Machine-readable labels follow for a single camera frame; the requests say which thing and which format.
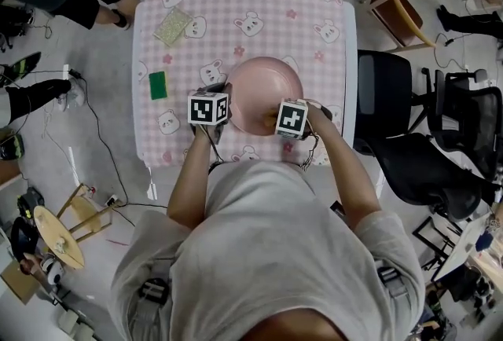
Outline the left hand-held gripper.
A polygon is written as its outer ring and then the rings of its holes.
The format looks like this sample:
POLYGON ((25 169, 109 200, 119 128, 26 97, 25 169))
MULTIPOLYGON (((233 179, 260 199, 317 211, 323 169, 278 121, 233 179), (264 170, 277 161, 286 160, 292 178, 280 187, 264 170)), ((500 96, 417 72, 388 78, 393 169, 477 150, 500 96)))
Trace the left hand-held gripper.
POLYGON ((188 124, 193 133, 196 127, 209 129, 211 139, 215 144, 220 142, 223 128, 230 118, 231 84, 219 82, 197 89, 188 96, 188 124))

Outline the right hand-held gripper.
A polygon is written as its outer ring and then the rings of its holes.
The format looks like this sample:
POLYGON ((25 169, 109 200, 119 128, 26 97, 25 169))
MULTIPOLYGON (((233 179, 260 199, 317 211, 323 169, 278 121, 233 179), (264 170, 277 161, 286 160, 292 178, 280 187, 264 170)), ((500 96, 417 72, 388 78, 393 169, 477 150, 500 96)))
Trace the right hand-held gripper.
POLYGON ((284 138, 301 140, 304 137, 307 113, 305 100, 284 98, 280 103, 274 133, 284 138))

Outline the big pink plate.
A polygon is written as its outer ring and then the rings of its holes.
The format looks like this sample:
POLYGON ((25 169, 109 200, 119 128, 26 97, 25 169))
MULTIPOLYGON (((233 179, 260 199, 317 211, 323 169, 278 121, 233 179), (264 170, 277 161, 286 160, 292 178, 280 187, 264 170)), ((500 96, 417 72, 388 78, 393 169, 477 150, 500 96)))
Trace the big pink plate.
POLYGON ((275 57, 254 57, 239 64, 226 82, 230 88, 233 125, 256 136, 271 136, 265 123, 269 110, 283 99, 303 98, 303 86, 295 70, 275 57))

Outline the person's right forearm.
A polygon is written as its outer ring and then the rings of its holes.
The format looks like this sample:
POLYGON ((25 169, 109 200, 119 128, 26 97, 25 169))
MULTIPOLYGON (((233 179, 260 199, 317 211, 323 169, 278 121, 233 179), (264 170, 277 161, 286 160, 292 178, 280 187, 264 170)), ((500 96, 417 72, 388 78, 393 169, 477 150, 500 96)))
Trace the person's right forearm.
POLYGON ((363 218, 381 210, 376 191, 361 161, 332 121, 320 108, 307 105, 307 120, 324 143, 347 223, 355 229, 363 218))

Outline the person's left forearm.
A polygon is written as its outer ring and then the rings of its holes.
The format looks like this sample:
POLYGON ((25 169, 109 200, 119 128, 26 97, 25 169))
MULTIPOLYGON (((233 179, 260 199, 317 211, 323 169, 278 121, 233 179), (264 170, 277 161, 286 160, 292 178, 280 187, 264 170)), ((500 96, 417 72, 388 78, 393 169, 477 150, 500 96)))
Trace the person's left forearm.
POLYGON ((167 205, 167 216, 189 229, 204 220, 210 154, 211 143, 198 126, 167 205))

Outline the green yellow sponge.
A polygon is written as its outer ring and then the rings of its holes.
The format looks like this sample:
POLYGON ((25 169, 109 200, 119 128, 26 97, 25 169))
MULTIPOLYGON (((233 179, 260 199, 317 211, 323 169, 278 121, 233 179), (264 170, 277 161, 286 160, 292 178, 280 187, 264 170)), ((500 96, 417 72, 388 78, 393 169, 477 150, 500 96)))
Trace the green yellow sponge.
POLYGON ((168 97, 167 77, 165 71, 156 71, 149 74, 150 98, 152 101, 168 97))

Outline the black padded office chair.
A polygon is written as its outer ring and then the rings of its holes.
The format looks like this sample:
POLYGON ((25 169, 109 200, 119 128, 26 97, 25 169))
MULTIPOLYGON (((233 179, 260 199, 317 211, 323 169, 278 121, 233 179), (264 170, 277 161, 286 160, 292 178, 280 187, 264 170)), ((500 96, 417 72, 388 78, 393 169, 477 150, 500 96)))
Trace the black padded office chair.
POLYGON ((493 204, 501 187, 496 178, 486 180, 462 152, 445 152, 437 145, 428 128, 425 93, 413 92, 407 59, 358 51, 354 149, 377 158, 402 201, 463 221, 480 202, 493 204))

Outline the person's white shirt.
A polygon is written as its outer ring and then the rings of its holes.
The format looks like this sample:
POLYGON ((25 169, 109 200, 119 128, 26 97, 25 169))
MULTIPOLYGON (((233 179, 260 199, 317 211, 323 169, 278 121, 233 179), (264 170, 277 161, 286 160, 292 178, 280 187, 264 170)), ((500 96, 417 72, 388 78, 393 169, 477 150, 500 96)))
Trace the person's white shirt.
POLYGON ((210 189, 195 229, 157 211, 138 221, 109 302, 126 341, 238 341, 294 309, 319 312, 348 341, 405 341, 425 288, 395 213, 351 229, 281 163, 237 163, 210 189))

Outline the wooden chair with brown seat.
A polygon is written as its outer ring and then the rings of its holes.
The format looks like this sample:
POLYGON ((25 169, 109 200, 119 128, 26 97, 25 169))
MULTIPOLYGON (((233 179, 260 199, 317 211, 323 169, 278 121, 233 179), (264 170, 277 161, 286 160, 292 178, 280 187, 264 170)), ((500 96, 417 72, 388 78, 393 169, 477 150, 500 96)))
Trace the wooden chair with brown seat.
POLYGON ((421 30, 423 20, 409 0, 359 0, 395 44, 386 53, 434 49, 436 44, 421 30))

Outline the black mesh office chair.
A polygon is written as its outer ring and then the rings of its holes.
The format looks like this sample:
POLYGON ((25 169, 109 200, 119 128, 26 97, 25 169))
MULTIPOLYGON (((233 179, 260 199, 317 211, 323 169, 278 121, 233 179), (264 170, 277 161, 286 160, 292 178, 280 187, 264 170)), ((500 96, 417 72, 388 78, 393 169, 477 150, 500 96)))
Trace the black mesh office chair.
POLYGON ((488 181, 503 167, 503 93, 496 86, 469 88, 469 80, 482 83, 487 71, 443 73, 422 68, 427 91, 424 107, 428 128, 445 152, 462 152, 488 181))

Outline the black object with green stripes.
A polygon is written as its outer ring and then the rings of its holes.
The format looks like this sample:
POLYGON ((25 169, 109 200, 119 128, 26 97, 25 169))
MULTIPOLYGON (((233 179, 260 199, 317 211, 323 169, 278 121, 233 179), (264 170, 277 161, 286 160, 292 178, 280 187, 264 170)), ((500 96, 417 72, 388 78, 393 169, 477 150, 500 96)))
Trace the black object with green stripes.
POLYGON ((40 52, 32 53, 14 64, 0 64, 0 88, 14 84, 23 79, 37 67, 42 54, 40 52))

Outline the white desk with black legs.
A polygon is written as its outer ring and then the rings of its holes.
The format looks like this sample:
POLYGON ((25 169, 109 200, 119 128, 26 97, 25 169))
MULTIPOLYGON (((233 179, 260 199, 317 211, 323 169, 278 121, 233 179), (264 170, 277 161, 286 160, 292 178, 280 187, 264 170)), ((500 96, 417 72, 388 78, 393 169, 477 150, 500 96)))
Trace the white desk with black legs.
POLYGON ((461 232, 449 257, 431 278, 432 282, 438 281, 466 263, 469 255, 475 250, 475 243, 486 229, 486 223, 491 213, 471 220, 461 232))

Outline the round wooden stool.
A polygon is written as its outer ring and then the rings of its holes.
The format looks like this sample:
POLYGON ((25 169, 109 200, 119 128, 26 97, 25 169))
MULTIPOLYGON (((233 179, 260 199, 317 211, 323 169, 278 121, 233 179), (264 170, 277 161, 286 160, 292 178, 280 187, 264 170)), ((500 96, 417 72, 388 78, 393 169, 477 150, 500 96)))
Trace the round wooden stool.
POLYGON ((34 220, 41 238, 47 247, 67 266, 84 268, 83 253, 75 238, 63 223, 44 206, 34 208, 34 220))

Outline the white black round device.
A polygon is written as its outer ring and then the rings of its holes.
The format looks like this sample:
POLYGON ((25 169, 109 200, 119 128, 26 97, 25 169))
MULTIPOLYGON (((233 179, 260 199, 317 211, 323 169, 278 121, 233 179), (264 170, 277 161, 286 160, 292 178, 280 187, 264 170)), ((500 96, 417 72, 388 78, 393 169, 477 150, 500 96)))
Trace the white black round device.
POLYGON ((50 285, 58 285, 64 276, 64 267, 60 260, 52 254, 47 254, 41 263, 41 268, 46 275, 46 280, 50 285))

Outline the brown cardboard sheet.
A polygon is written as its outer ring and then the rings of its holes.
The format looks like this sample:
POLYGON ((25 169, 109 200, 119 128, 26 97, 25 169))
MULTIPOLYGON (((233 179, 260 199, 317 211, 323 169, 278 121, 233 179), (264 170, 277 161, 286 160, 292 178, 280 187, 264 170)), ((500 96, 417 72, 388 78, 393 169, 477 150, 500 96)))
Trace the brown cardboard sheet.
POLYGON ((20 271, 17 260, 13 260, 0 273, 6 287, 24 304, 27 305, 38 291, 40 284, 32 275, 20 271))

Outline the wooden frame stool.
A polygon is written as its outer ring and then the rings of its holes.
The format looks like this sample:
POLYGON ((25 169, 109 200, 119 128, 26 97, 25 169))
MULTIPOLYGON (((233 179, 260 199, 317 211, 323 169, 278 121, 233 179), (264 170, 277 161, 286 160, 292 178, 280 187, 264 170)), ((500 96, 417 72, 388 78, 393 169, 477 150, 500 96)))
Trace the wooden frame stool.
POLYGON ((67 209, 74 212, 78 223, 68 230, 69 233, 73 235, 81 229, 87 230, 86 234, 75 239, 78 244, 112 225, 113 205, 100 209, 101 205, 95 202, 94 194, 94 187, 80 183, 56 214, 61 220, 67 209))

